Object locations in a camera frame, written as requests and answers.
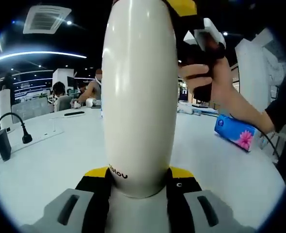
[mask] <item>black sleeve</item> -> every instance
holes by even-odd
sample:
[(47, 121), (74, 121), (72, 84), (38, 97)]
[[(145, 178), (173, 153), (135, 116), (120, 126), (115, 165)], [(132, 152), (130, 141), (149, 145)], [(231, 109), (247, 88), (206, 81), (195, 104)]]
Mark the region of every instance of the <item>black sleeve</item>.
[(280, 85), (278, 96), (266, 109), (276, 132), (279, 132), (286, 124), (286, 77)]

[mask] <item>blue tissue box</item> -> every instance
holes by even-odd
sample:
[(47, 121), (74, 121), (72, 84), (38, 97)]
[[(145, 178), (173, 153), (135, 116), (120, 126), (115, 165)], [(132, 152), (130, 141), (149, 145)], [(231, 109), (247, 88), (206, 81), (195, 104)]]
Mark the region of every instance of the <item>blue tissue box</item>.
[(256, 128), (225, 115), (216, 120), (215, 132), (246, 151), (251, 151)]

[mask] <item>white table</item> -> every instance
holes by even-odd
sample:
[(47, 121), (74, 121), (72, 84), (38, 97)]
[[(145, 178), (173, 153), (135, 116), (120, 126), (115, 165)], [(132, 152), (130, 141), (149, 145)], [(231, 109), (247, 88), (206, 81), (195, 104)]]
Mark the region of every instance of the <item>white table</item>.
[[(66, 110), (27, 120), (33, 137), (53, 125), (64, 132), (0, 162), (0, 203), (17, 225), (33, 224), (44, 206), (75, 188), (86, 171), (107, 166), (100, 110), (83, 110), (86, 114), (79, 117), (61, 118), (74, 111)], [(211, 116), (178, 114), (171, 165), (191, 171), (202, 189), (232, 208), (241, 225), (257, 228), (278, 201), (284, 182), (259, 148), (245, 153), (218, 137), (215, 121)], [(22, 130), (19, 124), (15, 128), (9, 139), (20, 143)], [(165, 190), (138, 200), (113, 189), (111, 199), (108, 232), (168, 232)]]

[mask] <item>pink flower print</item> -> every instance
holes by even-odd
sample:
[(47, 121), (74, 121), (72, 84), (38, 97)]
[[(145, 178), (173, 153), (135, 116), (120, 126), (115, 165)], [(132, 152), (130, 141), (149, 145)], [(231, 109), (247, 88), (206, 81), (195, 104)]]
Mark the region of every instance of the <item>pink flower print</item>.
[(240, 147), (242, 147), (242, 148), (244, 148), (246, 150), (249, 150), (251, 142), (252, 142), (252, 139), (253, 139), (253, 136), (252, 136), (251, 132), (245, 130), (244, 132), (242, 132), (240, 134), (240, 138), (239, 138), (238, 141), (236, 141), (236, 143)]

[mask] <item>white cup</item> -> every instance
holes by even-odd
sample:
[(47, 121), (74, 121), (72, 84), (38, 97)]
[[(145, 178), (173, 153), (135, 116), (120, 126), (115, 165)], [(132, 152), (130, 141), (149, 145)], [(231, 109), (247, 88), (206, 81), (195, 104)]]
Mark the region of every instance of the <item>white cup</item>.
[(177, 106), (175, 35), (161, 0), (119, 0), (103, 47), (106, 153), (127, 196), (159, 192), (169, 168)]

